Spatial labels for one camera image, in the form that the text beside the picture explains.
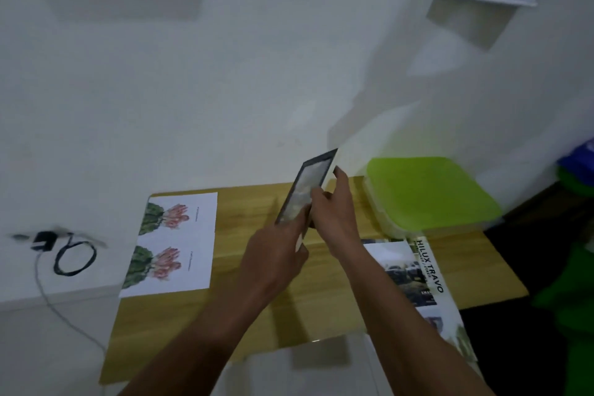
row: person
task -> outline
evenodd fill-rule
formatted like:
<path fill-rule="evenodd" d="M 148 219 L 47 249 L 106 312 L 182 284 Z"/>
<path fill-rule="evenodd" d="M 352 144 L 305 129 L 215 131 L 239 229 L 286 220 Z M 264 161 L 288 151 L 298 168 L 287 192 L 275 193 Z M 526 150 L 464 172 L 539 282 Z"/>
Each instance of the person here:
<path fill-rule="evenodd" d="M 348 177 L 339 168 L 334 174 L 332 195 L 321 188 L 311 192 L 312 221 L 344 269 L 394 394 L 493 396 L 362 246 Z M 210 394 L 248 327 L 307 260 L 304 245 L 295 252 L 307 209 L 293 221 L 258 230 L 249 239 L 234 285 L 212 300 L 120 396 Z"/>

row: forearm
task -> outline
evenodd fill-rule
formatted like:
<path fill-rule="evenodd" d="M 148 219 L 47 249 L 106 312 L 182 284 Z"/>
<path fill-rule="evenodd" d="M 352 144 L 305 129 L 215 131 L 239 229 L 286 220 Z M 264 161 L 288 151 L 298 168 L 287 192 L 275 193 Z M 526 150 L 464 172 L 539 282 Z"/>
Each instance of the forearm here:
<path fill-rule="evenodd" d="M 360 243 L 342 250 L 338 259 L 395 394 L 493 396 Z"/>
<path fill-rule="evenodd" d="M 130 381 L 120 396 L 210 394 L 249 325 L 263 309 L 256 295 L 229 288 Z"/>

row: table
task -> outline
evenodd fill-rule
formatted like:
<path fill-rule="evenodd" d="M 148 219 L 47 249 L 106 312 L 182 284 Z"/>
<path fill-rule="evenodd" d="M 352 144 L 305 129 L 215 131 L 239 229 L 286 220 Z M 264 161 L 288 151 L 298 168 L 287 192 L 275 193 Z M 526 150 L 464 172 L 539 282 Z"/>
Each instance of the table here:
<path fill-rule="evenodd" d="M 351 177 L 349 182 L 360 236 L 384 238 L 362 177 Z M 330 191 L 334 184 L 330 182 Z M 133 377 L 189 324 L 217 287 L 233 279 L 249 237 L 274 222 L 290 187 L 291 183 L 279 183 L 159 194 L 219 193 L 210 288 L 122 299 L 101 384 Z M 365 329 L 338 261 L 315 230 L 309 230 L 304 243 L 309 260 L 301 274 L 248 329 L 231 360 Z M 429 243 L 459 309 L 528 294 L 481 231 L 429 236 Z"/>

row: white wall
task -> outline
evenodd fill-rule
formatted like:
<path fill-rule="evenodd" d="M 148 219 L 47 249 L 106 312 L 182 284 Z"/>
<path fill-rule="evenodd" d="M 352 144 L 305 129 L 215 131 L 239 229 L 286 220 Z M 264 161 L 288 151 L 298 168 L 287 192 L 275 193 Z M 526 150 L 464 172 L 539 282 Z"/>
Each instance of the white wall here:
<path fill-rule="evenodd" d="M 337 145 L 351 173 L 447 155 L 508 208 L 594 135 L 593 24 L 592 0 L 0 0 L 0 301 L 36 295 L 6 235 L 85 232 L 94 272 L 49 290 L 117 284 L 149 194 Z"/>

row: hand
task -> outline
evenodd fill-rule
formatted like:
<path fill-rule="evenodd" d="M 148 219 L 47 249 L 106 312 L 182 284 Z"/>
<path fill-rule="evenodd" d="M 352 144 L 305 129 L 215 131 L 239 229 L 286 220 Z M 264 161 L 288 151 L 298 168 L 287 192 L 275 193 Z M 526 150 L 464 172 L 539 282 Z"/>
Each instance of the hand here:
<path fill-rule="evenodd" d="M 349 178 L 338 166 L 334 175 L 334 193 L 324 193 L 320 187 L 311 190 L 311 215 L 315 229 L 328 244 L 332 255 L 339 258 L 343 248 L 353 243 L 360 244 L 360 238 Z"/>
<path fill-rule="evenodd" d="M 301 272 L 309 252 L 295 244 L 303 232 L 309 206 L 292 221 L 271 224 L 258 230 L 248 241 L 239 265 L 238 285 L 256 295 L 266 307 Z"/>

